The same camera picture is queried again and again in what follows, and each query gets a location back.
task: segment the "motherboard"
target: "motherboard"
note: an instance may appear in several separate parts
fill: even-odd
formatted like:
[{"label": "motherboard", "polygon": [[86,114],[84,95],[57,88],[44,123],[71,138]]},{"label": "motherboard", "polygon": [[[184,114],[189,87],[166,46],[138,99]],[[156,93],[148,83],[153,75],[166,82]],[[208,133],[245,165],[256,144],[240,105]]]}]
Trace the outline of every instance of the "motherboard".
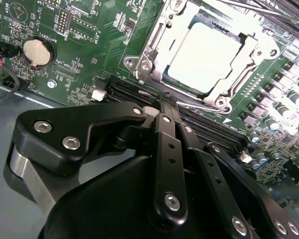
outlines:
[{"label": "motherboard", "polygon": [[[299,167],[299,26],[217,0],[2,4],[2,40],[20,48],[4,64],[27,90],[66,106],[173,93],[184,123],[215,125],[212,141],[249,139],[237,159],[258,182]],[[299,18],[299,0],[261,5]]]}]

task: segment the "cpu socket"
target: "cpu socket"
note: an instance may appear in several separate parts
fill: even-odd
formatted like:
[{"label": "cpu socket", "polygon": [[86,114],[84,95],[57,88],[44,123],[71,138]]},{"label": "cpu socket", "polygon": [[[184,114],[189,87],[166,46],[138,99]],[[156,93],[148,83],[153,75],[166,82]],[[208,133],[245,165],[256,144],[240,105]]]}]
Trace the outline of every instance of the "cpu socket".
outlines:
[{"label": "cpu socket", "polygon": [[260,23],[216,0],[167,0],[140,56],[124,66],[180,104],[219,114],[264,60],[280,54]]}]

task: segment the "connector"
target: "connector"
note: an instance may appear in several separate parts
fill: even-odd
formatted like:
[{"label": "connector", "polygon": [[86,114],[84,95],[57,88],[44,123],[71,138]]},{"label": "connector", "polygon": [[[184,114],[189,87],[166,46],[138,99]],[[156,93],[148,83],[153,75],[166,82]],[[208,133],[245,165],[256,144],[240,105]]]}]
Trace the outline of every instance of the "connector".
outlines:
[{"label": "connector", "polygon": [[18,46],[14,46],[7,42],[0,42],[0,55],[1,58],[11,58],[13,56],[18,55],[20,52],[20,48]]}]

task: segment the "capacitor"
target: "capacitor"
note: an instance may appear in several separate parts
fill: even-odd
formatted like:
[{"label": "capacitor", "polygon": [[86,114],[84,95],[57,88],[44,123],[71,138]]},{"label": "capacitor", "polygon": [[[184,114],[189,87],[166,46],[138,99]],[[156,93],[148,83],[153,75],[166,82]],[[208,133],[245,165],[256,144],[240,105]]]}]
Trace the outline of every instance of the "capacitor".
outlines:
[{"label": "capacitor", "polygon": [[279,124],[273,119],[269,118],[265,121],[265,124],[269,127],[270,130],[274,131],[279,128]]},{"label": "capacitor", "polygon": [[252,160],[250,161],[250,165],[253,167],[253,169],[258,170],[261,165],[256,161],[256,160]]},{"label": "capacitor", "polygon": [[277,174],[276,176],[275,176],[275,181],[277,182],[277,183],[280,183],[280,182],[282,182],[282,178],[281,178],[281,176],[279,175],[279,174]]},{"label": "capacitor", "polygon": [[268,162],[268,159],[266,159],[266,157],[263,153],[257,154],[256,159],[261,165],[264,165],[265,163]]},{"label": "capacitor", "polygon": [[285,170],[281,170],[279,174],[282,178],[288,178],[288,174]]},{"label": "capacitor", "polygon": [[298,93],[293,93],[292,95],[289,96],[289,99],[295,103],[296,106],[299,107],[299,94]]},{"label": "capacitor", "polygon": [[280,153],[274,153],[274,154],[273,154],[273,158],[274,158],[275,160],[279,160],[279,159],[281,159],[281,154],[280,154]]},{"label": "capacitor", "polygon": [[252,143],[259,143],[260,142],[258,134],[256,132],[251,132],[249,134],[249,137],[250,137]]},{"label": "capacitor", "polygon": [[292,112],[286,106],[280,106],[277,108],[279,114],[281,114],[285,119],[289,119],[292,115]]}]

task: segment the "small black chip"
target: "small black chip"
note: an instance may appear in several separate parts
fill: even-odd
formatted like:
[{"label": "small black chip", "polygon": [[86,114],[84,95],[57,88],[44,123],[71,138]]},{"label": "small black chip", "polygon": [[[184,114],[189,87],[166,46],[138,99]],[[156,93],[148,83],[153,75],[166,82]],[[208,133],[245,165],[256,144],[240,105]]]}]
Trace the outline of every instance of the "small black chip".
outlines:
[{"label": "small black chip", "polygon": [[127,20],[127,23],[126,23],[126,26],[130,29],[130,30],[133,30],[134,27],[135,27],[136,23],[135,23],[135,20],[132,19],[132,18],[129,18]]},{"label": "small black chip", "polygon": [[266,172],[266,174],[270,176],[270,175],[273,175],[273,174],[274,174],[274,172],[273,172],[273,171],[270,171],[270,170],[268,170],[268,171]]},{"label": "small black chip", "polygon": [[286,136],[284,139],[283,139],[283,142],[284,143],[289,143],[293,138],[291,138],[290,136]]},{"label": "small black chip", "polygon": [[292,146],[289,151],[296,153],[299,149],[297,149],[296,147]]}]

